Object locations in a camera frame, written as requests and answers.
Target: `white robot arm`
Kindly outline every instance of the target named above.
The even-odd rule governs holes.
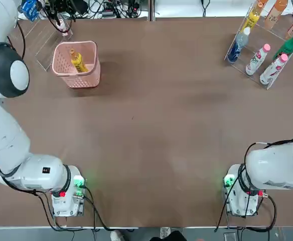
[[[0,0],[0,99],[24,94],[29,71],[6,42],[17,23],[19,0]],[[84,179],[75,166],[49,155],[30,153],[30,140],[16,120],[0,106],[0,183],[20,190],[50,191],[56,216],[83,213]]]
[[[255,215],[262,190],[293,189],[293,139],[251,151],[245,169],[244,164],[230,167],[224,189],[226,196],[230,192],[227,211],[235,216]]]

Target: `shoe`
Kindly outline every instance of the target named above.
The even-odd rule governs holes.
[[[124,241],[124,237],[119,230],[111,232],[111,241]]]
[[[165,238],[171,234],[170,227],[161,227],[160,228],[160,238]]]

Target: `bottle rack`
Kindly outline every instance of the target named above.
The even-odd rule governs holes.
[[[248,15],[252,9],[253,9],[253,4],[251,4],[246,16],[242,20],[242,23],[238,29],[238,32],[235,35],[226,53],[226,56],[224,58],[226,62],[228,62],[227,55],[236,40],[236,36],[242,29],[242,26],[246,22]],[[241,50],[238,60],[234,64],[231,64],[234,68],[236,68],[238,71],[246,75],[249,79],[258,83],[264,89],[269,89],[273,85],[274,81],[270,82],[268,85],[263,85],[261,84],[259,77],[264,72],[264,70],[272,63],[273,56],[278,51],[278,49],[284,44],[286,32],[293,23],[293,18],[291,15],[281,16],[280,19],[277,21],[277,23],[273,26],[273,28],[271,30],[268,30],[264,27],[264,20],[265,20],[264,16],[267,16],[267,15],[268,15],[268,12],[265,10],[262,10],[259,20],[255,24],[255,26],[250,30],[248,44]],[[270,44],[271,50],[266,56],[265,61],[262,63],[262,65],[257,69],[257,71],[253,75],[251,76],[247,75],[245,70],[246,65],[250,62],[250,59],[253,57],[253,55],[260,48],[262,48],[263,45],[266,43]],[[289,55],[288,61],[285,63],[285,65],[289,62],[292,54]]]
[[[68,21],[60,14],[58,14],[58,18],[63,19],[66,29],[68,29]],[[47,71],[52,64],[56,46],[61,42],[69,41],[73,32],[70,30],[67,36],[63,36],[50,23],[48,24],[48,20],[37,19],[34,22],[24,20],[20,21],[20,24],[26,40],[25,54],[35,58],[36,62]],[[11,33],[10,38],[14,47],[21,53],[23,50],[21,46],[22,38],[18,28]]]

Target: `plastic basket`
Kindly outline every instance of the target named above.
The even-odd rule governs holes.
[[[88,72],[77,72],[71,63],[71,48],[82,55]],[[96,87],[100,82],[101,73],[96,43],[93,41],[60,43],[54,51],[52,70],[71,88]]]

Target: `table surface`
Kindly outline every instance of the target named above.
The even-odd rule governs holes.
[[[240,23],[78,20],[73,39],[98,45],[100,85],[70,89],[27,57],[30,88],[6,108],[33,153],[80,169],[106,225],[215,226],[222,178],[247,146],[293,137],[293,57],[262,89],[223,61]],[[293,191],[268,193],[276,225],[293,225]],[[246,224],[269,225],[271,212],[266,202]],[[67,225],[93,226],[89,205]],[[0,185],[0,226],[48,224],[38,199]]]

